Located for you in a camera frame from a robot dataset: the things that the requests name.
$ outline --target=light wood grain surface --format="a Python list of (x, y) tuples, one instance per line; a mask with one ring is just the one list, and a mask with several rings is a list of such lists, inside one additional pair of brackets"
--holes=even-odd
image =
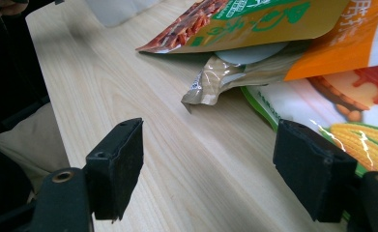
[(27, 17), (72, 166), (118, 123), (144, 120), (144, 166), (121, 221), (97, 231), (345, 231), (311, 221), (272, 163), (276, 135), (238, 89), (192, 113), (181, 97), (211, 54), (134, 51), (194, 0), (105, 28), (82, 0)]

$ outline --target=translucent container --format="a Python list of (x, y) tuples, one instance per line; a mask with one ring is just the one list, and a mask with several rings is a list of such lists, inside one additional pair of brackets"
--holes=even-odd
[(101, 24), (114, 27), (161, 0), (85, 0)]

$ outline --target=beige pants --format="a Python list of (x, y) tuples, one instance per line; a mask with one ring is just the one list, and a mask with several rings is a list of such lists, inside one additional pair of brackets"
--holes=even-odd
[(23, 169), (35, 193), (46, 175), (70, 166), (50, 103), (0, 133), (0, 151)]

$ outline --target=wooden table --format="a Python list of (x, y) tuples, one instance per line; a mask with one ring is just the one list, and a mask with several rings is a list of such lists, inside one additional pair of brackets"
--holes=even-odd
[(144, 166), (123, 220), (97, 231), (345, 231), (311, 221), (272, 163), (276, 135), (240, 90), (191, 114), (181, 97), (210, 54), (144, 45), (194, 0), (164, 0), (105, 28), (82, 0), (27, 17), (72, 166), (118, 123), (144, 120)]

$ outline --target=corn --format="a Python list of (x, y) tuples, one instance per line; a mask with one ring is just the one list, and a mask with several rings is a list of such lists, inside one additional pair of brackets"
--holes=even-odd
[(378, 171), (378, 145), (351, 130), (331, 130), (335, 144), (356, 159), (366, 170)]
[(331, 127), (333, 131), (352, 131), (356, 133), (361, 133), (361, 131), (366, 135), (366, 137), (371, 138), (378, 142), (378, 130), (358, 124), (334, 124)]

